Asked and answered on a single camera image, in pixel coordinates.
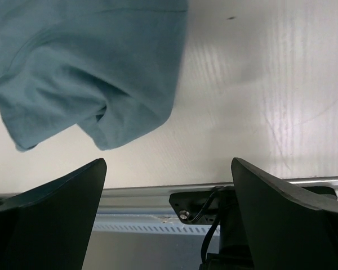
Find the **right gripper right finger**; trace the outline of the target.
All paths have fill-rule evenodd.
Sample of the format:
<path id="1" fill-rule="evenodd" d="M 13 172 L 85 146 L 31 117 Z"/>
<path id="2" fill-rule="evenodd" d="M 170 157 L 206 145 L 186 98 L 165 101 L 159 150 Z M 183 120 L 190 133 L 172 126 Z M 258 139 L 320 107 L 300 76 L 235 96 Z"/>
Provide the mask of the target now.
<path id="1" fill-rule="evenodd" d="M 237 157 L 231 170 L 255 269 L 338 269 L 338 201 Z"/>

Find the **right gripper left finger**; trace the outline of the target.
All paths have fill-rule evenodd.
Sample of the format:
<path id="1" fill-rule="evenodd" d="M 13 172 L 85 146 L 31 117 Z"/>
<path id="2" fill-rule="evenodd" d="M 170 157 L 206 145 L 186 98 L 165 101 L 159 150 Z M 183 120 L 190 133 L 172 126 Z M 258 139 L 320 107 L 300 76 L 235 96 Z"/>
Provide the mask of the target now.
<path id="1" fill-rule="evenodd" d="M 0 198 L 0 269 L 82 269 L 105 176 L 105 160 L 96 159 Z"/>

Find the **blue t shirt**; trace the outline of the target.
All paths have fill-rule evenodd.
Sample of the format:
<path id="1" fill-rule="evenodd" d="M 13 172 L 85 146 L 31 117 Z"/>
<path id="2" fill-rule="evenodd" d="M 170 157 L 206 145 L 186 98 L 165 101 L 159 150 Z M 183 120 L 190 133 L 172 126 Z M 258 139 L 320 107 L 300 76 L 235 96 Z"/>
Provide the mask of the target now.
<path id="1" fill-rule="evenodd" d="M 0 1 L 0 114 L 21 151 L 78 125 L 101 150 L 164 124 L 187 1 Z"/>

